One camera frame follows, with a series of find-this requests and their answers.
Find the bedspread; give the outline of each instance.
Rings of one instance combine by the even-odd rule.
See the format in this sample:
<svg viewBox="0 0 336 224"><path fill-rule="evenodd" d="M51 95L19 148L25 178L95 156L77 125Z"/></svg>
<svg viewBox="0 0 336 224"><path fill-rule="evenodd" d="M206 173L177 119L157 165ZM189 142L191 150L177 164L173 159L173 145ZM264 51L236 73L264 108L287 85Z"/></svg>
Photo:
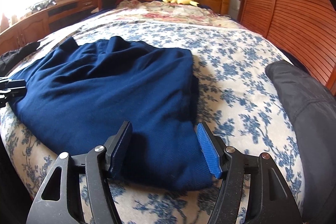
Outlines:
<svg viewBox="0 0 336 224"><path fill-rule="evenodd" d="M176 9L181 6L122 3L117 10L46 37L40 49L24 59L12 73L42 58L69 36L79 45L119 35L126 41L142 40L156 47L190 49L194 75L199 78L198 121L207 122L226 145L242 153L270 153L301 208L304 177L295 133L274 86L264 73L267 64L287 60L286 57L262 36L227 18L214 13L205 15L211 12L191 6L182 7L180 12ZM0 110L0 115L2 141L16 171L31 196L35 196L57 155L35 138L8 104ZM82 204L86 221L90 223L85 177L81 177L81 181ZM127 182L110 182L110 189L124 223L205 224L220 184L215 180L209 189L187 193ZM246 176L237 223L244 222L248 191L249 177Z"/></svg>

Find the drawer handle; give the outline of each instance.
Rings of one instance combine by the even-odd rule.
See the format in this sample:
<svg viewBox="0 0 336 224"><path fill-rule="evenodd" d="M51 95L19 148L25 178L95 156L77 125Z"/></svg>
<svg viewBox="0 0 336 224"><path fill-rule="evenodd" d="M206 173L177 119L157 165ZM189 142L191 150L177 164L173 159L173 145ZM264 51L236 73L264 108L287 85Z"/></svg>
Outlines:
<svg viewBox="0 0 336 224"><path fill-rule="evenodd" d="M23 45L26 45L26 40L25 40L25 38L23 37L23 34L21 34L21 41L22 41L22 44L23 44Z"/></svg>

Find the wooden cabinet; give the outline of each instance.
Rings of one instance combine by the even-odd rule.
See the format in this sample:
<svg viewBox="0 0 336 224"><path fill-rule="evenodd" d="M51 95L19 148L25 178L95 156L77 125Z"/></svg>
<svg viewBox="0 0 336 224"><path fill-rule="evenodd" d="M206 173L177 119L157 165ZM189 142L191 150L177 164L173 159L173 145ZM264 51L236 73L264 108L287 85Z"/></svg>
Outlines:
<svg viewBox="0 0 336 224"><path fill-rule="evenodd" d="M97 7L98 0L70 0L37 12L0 34L0 55L75 24L88 17Z"/></svg>
<svg viewBox="0 0 336 224"><path fill-rule="evenodd" d="M242 0L239 21L294 55L336 95L336 12L329 0Z"/></svg>
<svg viewBox="0 0 336 224"><path fill-rule="evenodd" d="M15 50L21 46L18 28L16 26L5 30L0 37L0 55Z"/></svg>
<svg viewBox="0 0 336 224"><path fill-rule="evenodd" d="M38 41L49 34L46 13L39 14L35 17L28 17L19 24L22 46Z"/></svg>

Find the wooden desk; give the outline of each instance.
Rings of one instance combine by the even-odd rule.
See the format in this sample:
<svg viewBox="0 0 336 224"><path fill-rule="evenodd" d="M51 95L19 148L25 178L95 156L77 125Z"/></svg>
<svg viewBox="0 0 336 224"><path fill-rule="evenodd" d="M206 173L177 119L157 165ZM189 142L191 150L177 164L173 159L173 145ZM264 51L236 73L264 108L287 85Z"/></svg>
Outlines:
<svg viewBox="0 0 336 224"><path fill-rule="evenodd" d="M88 17L98 0L65 0L12 25L0 34L0 55L38 41Z"/></svg>

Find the screw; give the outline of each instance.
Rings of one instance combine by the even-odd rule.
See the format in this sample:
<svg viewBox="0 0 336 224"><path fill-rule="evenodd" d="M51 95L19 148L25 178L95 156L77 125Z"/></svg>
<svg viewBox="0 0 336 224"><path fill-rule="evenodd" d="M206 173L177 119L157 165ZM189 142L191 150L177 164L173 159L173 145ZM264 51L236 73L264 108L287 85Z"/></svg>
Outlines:
<svg viewBox="0 0 336 224"><path fill-rule="evenodd" d="M102 145L97 145L97 146L94 148L94 150L95 150L96 152L102 152L104 149L105 149L105 147L102 146Z"/></svg>
<svg viewBox="0 0 336 224"><path fill-rule="evenodd" d="M233 146L228 146L225 148L226 152L233 153L236 151L236 149Z"/></svg>
<svg viewBox="0 0 336 224"><path fill-rule="evenodd" d="M62 152L61 154L59 154L60 159L66 159L68 156L69 156L68 152Z"/></svg>
<svg viewBox="0 0 336 224"><path fill-rule="evenodd" d="M271 157L268 153L262 153L261 156L262 156L265 160L269 160L270 157Z"/></svg>

